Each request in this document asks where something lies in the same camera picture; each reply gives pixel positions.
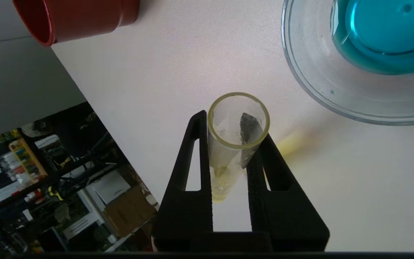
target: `white box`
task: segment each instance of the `white box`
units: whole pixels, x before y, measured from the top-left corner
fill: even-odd
[[[100,178],[98,182],[94,182],[92,186],[105,204],[109,204],[130,189],[130,185],[117,171],[110,172]]]

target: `yellow liquid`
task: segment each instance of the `yellow liquid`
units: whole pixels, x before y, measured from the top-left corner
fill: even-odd
[[[212,178],[212,200],[222,202],[231,192],[232,187],[237,182],[244,169],[240,165],[210,167],[210,177]]]

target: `white table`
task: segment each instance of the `white table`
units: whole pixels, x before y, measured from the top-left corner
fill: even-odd
[[[191,115],[242,91],[267,105],[276,143],[309,132],[286,160],[330,229],[327,251],[414,251],[414,126],[351,121],[304,93],[282,51],[282,0],[142,1],[135,24],[53,49],[157,200]],[[241,179],[214,228],[249,220]]]

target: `test tube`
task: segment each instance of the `test tube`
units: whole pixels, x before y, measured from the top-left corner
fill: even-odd
[[[228,93],[212,104],[207,121],[212,200],[222,202],[268,134],[269,113],[253,95]]]

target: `red plastic container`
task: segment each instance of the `red plastic container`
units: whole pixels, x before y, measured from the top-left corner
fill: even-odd
[[[133,23],[140,0],[13,0],[43,46],[114,31]]]

